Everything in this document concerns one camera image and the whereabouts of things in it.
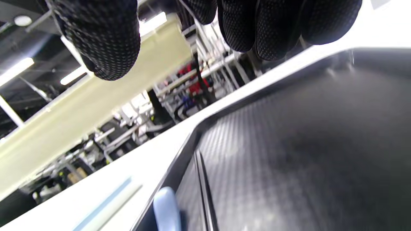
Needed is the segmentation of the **person's right hand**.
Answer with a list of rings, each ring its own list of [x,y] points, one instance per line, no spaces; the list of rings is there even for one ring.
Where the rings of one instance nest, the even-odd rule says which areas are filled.
[[[115,81],[137,60],[141,37],[136,0],[47,0],[62,35],[78,50],[88,70]],[[342,38],[354,24],[361,0],[160,0],[184,28],[194,20],[218,18],[226,44],[279,60],[299,38],[313,45]]]

